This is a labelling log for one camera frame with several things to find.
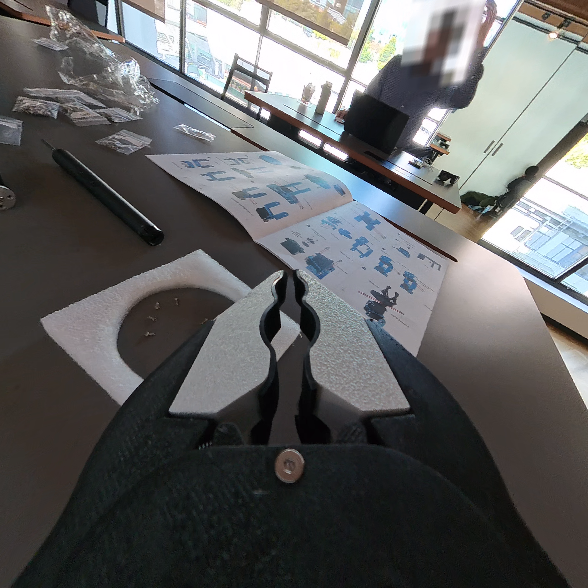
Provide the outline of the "black laptop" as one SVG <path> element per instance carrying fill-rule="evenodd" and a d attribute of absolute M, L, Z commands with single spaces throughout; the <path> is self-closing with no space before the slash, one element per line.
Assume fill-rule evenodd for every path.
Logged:
<path fill-rule="evenodd" d="M 391 155 L 409 118 L 365 93 L 355 92 L 343 128 L 349 135 Z"/>

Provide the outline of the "instruction booklet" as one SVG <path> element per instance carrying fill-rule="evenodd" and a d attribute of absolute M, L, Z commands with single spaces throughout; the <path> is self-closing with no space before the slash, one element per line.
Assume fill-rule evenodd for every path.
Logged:
<path fill-rule="evenodd" d="M 417 355 L 449 261 L 354 200 L 342 180 L 273 151 L 148 158 Z"/>

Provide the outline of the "dark desk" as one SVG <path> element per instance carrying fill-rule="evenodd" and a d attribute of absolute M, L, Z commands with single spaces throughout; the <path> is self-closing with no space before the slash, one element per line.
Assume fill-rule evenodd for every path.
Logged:
<path fill-rule="evenodd" d="M 251 288 L 285 266 L 224 209 L 143 152 L 96 144 L 113 129 L 24 116 L 1 145 L 16 206 L 1 212 L 1 587 L 38 550 L 116 402 L 40 320 L 202 249 Z M 165 235 L 144 242 L 52 158 L 69 151 Z M 415 212 L 352 185 L 370 209 L 457 259 L 418 359 L 478 428 L 511 498 L 573 587 L 587 587 L 587 408 L 518 269 Z"/>

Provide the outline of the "wooden edged desk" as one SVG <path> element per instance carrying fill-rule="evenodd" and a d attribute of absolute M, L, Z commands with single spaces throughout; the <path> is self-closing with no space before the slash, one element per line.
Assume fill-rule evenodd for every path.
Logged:
<path fill-rule="evenodd" d="M 440 171 L 412 163 L 415 157 L 401 150 L 386 155 L 344 131 L 334 114 L 315 114 L 314 105 L 305 106 L 300 100 L 273 93 L 246 91 L 245 98 L 270 112 L 268 126 L 281 134 L 299 139 L 304 130 L 347 154 L 345 161 L 335 160 L 349 172 L 360 176 L 397 200 L 422 213 L 432 204 L 456 214 L 462 208 L 457 183 L 442 182 Z"/>

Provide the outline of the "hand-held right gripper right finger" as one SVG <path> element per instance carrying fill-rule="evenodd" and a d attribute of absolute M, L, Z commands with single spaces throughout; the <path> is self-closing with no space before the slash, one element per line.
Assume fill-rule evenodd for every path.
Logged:
<path fill-rule="evenodd" d="M 366 320 L 305 270 L 293 275 L 308 339 L 295 416 L 303 444 L 343 437 L 350 423 L 405 415 L 410 405 Z"/>

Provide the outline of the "crumpled clear plastic wrap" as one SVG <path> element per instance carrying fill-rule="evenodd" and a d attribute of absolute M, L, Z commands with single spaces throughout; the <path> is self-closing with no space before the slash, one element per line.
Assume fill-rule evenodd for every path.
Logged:
<path fill-rule="evenodd" d="M 52 40 L 66 45 L 58 74 L 62 81 L 100 99 L 140 110 L 158 104 L 138 62 L 118 56 L 68 9 L 46 5 Z"/>

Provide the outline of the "metal frame chair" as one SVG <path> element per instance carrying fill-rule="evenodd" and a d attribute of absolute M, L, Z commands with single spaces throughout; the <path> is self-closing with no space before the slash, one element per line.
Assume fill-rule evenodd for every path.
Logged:
<path fill-rule="evenodd" d="M 245 93 L 267 93 L 271 78 L 272 72 L 263 70 L 235 54 L 221 99 L 259 121 L 261 108 L 247 101 Z"/>

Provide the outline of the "frosted glass doors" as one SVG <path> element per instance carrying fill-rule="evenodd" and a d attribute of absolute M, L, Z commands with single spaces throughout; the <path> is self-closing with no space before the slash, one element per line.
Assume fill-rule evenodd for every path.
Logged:
<path fill-rule="evenodd" d="M 504 193 L 587 114 L 587 21 L 558 38 L 564 17 L 526 2 L 489 49 L 474 99 L 440 130 L 452 138 L 441 168 L 460 176 L 460 196 Z"/>

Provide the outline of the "white foam pad with hole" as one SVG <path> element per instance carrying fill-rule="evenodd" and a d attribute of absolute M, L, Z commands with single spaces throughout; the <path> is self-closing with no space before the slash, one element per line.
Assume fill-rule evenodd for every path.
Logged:
<path fill-rule="evenodd" d="M 252 291 L 198 250 L 69 305 L 41 322 L 47 334 L 121 405 L 143 381 L 118 352 L 122 321 L 143 298 L 177 288 L 208 290 L 233 304 Z M 299 335 L 298 324 L 280 314 L 282 327 L 272 342 L 277 359 Z"/>

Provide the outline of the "cluster of small screws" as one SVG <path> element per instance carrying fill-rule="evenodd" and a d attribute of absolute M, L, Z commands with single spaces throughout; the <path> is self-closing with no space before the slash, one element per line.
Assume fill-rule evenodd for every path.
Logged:
<path fill-rule="evenodd" d="M 210 318 L 202 313 L 194 300 L 177 296 L 163 302 L 157 300 L 149 307 L 146 316 L 144 338 L 154 337 L 159 333 L 190 334 L 208 322 Z"/>

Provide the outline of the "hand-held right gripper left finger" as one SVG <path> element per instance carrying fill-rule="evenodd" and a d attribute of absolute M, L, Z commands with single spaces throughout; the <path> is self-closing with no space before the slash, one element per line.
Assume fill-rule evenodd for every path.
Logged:
<path fill-rule="evenodd" d="M 271 274 L 214 321 L 171 407 L 174 416 L 237 425 L 268 443 L 279 400 L 276 350 L 288 276 Z"/>

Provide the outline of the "large window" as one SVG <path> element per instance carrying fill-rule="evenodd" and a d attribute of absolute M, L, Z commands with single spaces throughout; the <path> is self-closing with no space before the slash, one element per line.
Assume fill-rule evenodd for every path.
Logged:
<path fill-rule="evenodd" d="M 587 136 L 531 187 L 482 241 L 587 296 Z"/>
<path fill-rule="evenodd" d="M 107 27 L 173 70 L 219 95 L 233 58 L 271 73 L 269 92 L 299 100 L 313 84 L 332 85 L 326 111 L 349 106 L 394 55 L 403 49 L 407 1 L 349 1 L 356 19 L 340 42 L 304 21 L 258 1 L 164 1 L 163 19 L 130 1 L 109 1 Z"/>

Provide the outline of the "spread of screw packets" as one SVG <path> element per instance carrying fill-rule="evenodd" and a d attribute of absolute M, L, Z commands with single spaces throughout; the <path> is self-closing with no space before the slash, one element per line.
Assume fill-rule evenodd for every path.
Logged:
<path fill-rule="evenodd" d="M 102 126 L 111 123 L 140 121 L 138 107 L 107 107 L 101 101 L 76 89 L 24 88 L 24 95 L 19 95 L 12 110 L 23 114 L 32 114 L 56 119 L 60 112 L 78 127 Z M 97 140 L 119 153 L 128 155 L 148 147 L 152 139 L 135 132 L 122 129 L 105 138 Z"/>

